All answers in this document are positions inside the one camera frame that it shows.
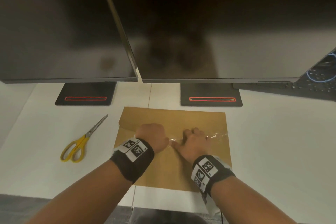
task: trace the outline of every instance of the monitor screen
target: monitor screen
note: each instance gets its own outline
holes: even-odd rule
[[[137,81],[107,0],[0,0],[0,80]]]
[[[336,0],[113,2],[144,82],[294,82],[336,47]]]

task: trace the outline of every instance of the person's left hand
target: person's left hand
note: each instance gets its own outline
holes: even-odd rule
[[[135,137],[148,142],[155,154],[163,151],[169,144],[169,138],[166,136],[165,128],[163,125],[157,123],[141,125],[136,130]]]

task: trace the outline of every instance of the gray pants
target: gray pants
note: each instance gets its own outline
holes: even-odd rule
[[[192,213],[172,212],[145,208],[134,208],[130,224],[207,224]]]

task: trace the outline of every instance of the desk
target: desk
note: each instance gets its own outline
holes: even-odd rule
[[[117,84],[110,107],[60,107],[62,84],[39,84],[0,150],[0,193],[53,198],[106,161],[124,106],[225,112],[237,177],[300,223],[336,222],[336,105],[241,90],[241,108],[181,107],[178,84]],[[105,114],[78,164],[59,155]],[[205,212],[198,193],[132,186],[120,205]]]

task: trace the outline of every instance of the scissors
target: scissors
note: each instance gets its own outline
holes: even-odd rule
[[[85,153],[85,146],[87,141],[89,141],[90,136],[93,134],[93,132],[95,132],[95,130],[103,123],[104,120],[106,120],[108,114],[104,116],[103,119],[101,119],[96,125],[93,126],[93,128],[91,128],[89,130],[89,132],[87,132],[84,136],[82,136],[80,139],[72,141],[71,143],[69,143],[68,146],[65,147],[65,149],[63,150],[62,154],[61,154],[61,161],[62,162],[67,162],[68,160],[71,159],[71,161],[73,163],[78,163],[81,162],[82,159],[84,158],[84,153]],[[66,156],[66,158],[64,158],[65,153],[73,146],[74,148],[70,151],[70,153]],[[75,155],[78,151],[81,151],[81,155],[78,159],[75,159]]]

